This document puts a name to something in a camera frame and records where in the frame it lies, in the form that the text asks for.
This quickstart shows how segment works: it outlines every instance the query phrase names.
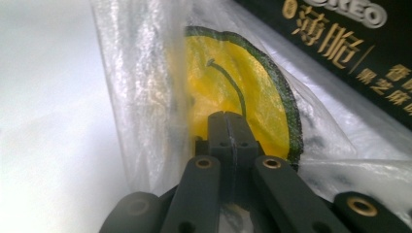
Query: screw hole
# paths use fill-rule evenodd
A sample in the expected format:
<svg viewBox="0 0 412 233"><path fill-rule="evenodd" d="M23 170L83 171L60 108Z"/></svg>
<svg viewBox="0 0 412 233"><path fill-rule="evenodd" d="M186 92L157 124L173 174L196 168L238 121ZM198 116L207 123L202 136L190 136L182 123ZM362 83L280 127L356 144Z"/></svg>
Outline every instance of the screw hole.
<svg viewBox="0 0 412 233"><path fill-rule="evenodd" d="M202 158L196 161L196 166L198 168L206 169L212 166L212 161L207 158Z"/></svg>
<svg viewBox="0 0 412 233"><path fill-rule="evenodd" d="M273 158L266 158L263 160L263 165L270 169L280 168L281 164Z"/></svg>
<svg viewBox="0 0 412 233"><path fill-rule="evenodd" d="M196 228L191 222L184 221L179 224L179 233L194 233Z"/></svg>
<svg viewBox="0 0 412 233"><path fill-rule="evenodd" d="M149 202L145 199L137 199L132 201L127 206L127 213L130 216L139 216L144 214L149 209Z"/></svg>
<svg viewBox="0 0 412 233"><path fill-rule="evenodd" d="M359 197L348 198L348 206L356 213L362 216L376 216L378 210L368 201Z"/></svg>
<svg viewBox="0 0 412 233"><path fill-rule="evenodd" d="M314 222L312 224L312 228L317 232L317 233L330 233L331 230L330 228L324 224L323 222Z"/></svg>

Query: gold line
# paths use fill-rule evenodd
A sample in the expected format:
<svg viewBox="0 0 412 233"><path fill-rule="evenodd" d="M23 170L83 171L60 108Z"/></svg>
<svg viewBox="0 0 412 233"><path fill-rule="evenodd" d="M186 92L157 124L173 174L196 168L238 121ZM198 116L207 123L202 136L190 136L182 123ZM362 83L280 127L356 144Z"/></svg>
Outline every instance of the gold line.
<svg viewBox="0 0 412 233"><path fill-rule="evenodd" d="M360 60L357 62L357 64L352 68L352 70L349 72L348 75L352 74L352 72L354 72L354 70L361 64L361 62L366 58L366 56L373 50L373 48L375 48L375 46L371 46L367 52L360 58Z"/></svg>

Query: plastic bag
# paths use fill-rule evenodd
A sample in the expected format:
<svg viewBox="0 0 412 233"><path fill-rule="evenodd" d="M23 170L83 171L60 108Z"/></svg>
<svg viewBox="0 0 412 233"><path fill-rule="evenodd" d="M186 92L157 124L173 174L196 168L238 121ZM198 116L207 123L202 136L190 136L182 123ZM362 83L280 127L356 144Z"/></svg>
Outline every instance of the plastic bag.
<svg viewBox="0 0 412 233"><path fill-rule="evenodd" d="M322 103L304 84L285 70L282 75L270 61L261 40L237 15L234 6L231 2L217 0L173 3L160 0L93 0L124 167L131 189L159 195L171 188L179 181L184 165L191 156L190 137L206 135L205 117L216 110L241 114L245 111L258 140L264 141L267 135L280 137L274 139L270 136L266 149L298 165L299 175L318 195L330 200L336 193L346 190L364 192L378 198L408 222L408 212L412 207L405 195L411 193L407 178L412 177L412 171L408 166L391 160L360 160L361 157ZM186 37L185 26L191 28L187 30ZM221 39L208 42L204 38L197 41L190 38L204 31L214 34L209 38ZM241 41L237 46L251 49L245 50L245 53L228 39L230 36ZM205 55L205 52L212 52L208 50L211 45L206 47L208 43L216 43L219 55ZM245 54L252 54L252 50L263 57L260 62L256 63L252 58L239 61L247 57ZM218 56L231 60L223 63ZM251 79L242 76L242 69L260 69L257 65L264 62L270 63L270 68L265 69L265 74L271 73L270 77L260 81L252 79L257 83L248 83ZM185 75L186 64L188 76ZM199 73L200 67L210 69ZM193 81L196 77L208 76L215 79L212 82ZM279 91L279 83L274 79L281 80L286 90ZM274 102L264 99L267 96L273 98L276 92L270 90L273 85L270 82L275 83L279 95L287 95L286 99L294 102L292 109L282 104L285 99L272 99ZM248 99L255 102L239 104L241 96L245 95L252 95ZM271 114L275 118L262 117L268 111L268 105L275 106L279 112ZM270 128L267 122L279 120L282 114L287 115L288 111L294 110L298 111L295 114L298 125L291 128L290 121L282 119L286 123L283 129L264 131ZM295 145L291 143L291 133L297 140ZM270 145L270 141L279 143ZM399 193L396 199L393 200L391 193L379 186L381 183L370 181L371 177L382 178L391 183L389 187L397 188ZM253 228L247 213L228 206L221 212L221 229L224 232L252 232Z"/></svg>

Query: dark green border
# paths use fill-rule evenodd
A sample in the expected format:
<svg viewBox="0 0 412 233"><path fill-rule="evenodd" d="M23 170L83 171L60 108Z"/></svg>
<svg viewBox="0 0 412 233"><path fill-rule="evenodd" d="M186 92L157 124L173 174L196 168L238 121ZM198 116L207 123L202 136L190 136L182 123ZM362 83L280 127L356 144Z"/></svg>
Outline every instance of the dark green border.
<svg viewBox="0 0 412 233"><path fill-rule="evenodd" d="M277 65L264 52L258 50L249 41L234 32L219 32L201 26L188 26L186 36L205 36L219 41L229 41L244 48L258 62L260 62L269 74L272 82L275 83L279 95L281 96L282 103L284 104L290 132L290 151L288 154L288 161L291 163L291 166L297 170L300 155L303 153L302 125L300 122L299 110L291 88Z"/></svg>

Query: yellow object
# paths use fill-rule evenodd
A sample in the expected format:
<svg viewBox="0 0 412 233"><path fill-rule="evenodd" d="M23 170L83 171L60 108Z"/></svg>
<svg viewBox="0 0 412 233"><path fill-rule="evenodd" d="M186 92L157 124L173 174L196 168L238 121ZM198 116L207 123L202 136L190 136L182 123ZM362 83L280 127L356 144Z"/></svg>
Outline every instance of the yellow object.
<svg viewBox="0 0 412 233"><path fill-rule="evenodd" d="M268 155L297 163L301 125L294 97L271 59L235 33L189 27L186 37L192 135L207 138L207 116L246 117Z"/></svg>

